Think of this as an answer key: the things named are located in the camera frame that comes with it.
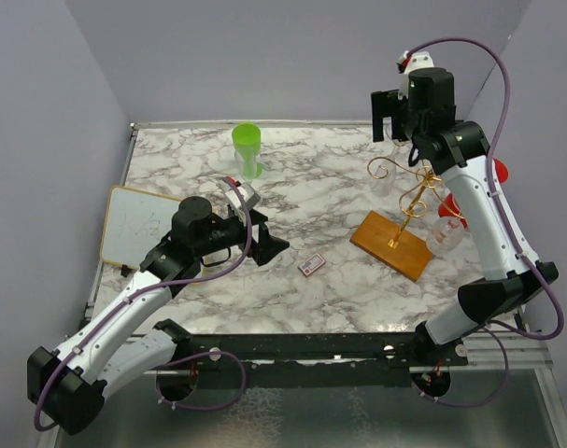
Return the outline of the green plastic wine glass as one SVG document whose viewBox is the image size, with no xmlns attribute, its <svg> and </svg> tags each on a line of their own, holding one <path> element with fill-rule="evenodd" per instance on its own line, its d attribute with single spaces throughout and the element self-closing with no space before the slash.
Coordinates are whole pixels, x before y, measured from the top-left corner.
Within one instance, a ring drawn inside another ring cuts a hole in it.
<svg viewBox="0 0 567 448">
<path fill-rule="evenodd" d="M 254 180 L 262 175 L 262 164 L 258 157 L 262 147 L 262 134 L 258 126 L 242 123 L 232 130 L 234 156 L 240 175 Z"/>
</svg>

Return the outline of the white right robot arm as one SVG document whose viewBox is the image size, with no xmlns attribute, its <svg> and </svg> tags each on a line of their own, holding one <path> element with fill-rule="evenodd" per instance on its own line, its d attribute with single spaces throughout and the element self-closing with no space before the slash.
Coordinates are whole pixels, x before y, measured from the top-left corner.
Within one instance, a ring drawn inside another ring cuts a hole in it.
<svg viewBox="0 0 567 448">
<path fill-rule="evenodd" d="M 522 234 L 496 181 L 494 161 L 482 128 L 456 119 L 454 77 L 444 68 L 404 70 L 400 89 L 371 95 L 373 139 L 383 140 L 391 120 L 393 139 L 411 143 L 410 160 L 428 161 L 468 223 L 483 276 L 463 285 L 457 301 L 420 323 L 415 358 L 433 365 L 447 344 L 486 326 L 497 315 L 523 305 L 559 277 L 556 264 L 542 262 Z"/>
</svg>

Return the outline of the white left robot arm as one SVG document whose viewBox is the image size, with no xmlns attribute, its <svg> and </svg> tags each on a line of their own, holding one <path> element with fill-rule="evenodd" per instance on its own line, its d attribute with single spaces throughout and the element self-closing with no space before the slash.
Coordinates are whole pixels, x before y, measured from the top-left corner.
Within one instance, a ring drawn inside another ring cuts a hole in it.
<svg viewBox="0 0 567 448">
<path fill-rule="evenodd" d="M 160 325 L 135 343 L 127 339 L 186 285 L 204 282 L 203 258 L 241 248 L 241 258 L 263 266 L 289 248 L 270 234 L 267 217 L 254 210 L 256 194 L 235 190 L 228 216 L 209 200 L 191 196 L 173 214 L 170 231 L 146 255 L 125 289 L 88 325 L 53 350 L 38 347 L 27 359 L 27 397 L 35 405 L 35 429 L 46 415 L 70 435 L 86 428 L 105 402 L 145 371 L 184 366 L 191 347 L 172 324 Z"/>
</svg>

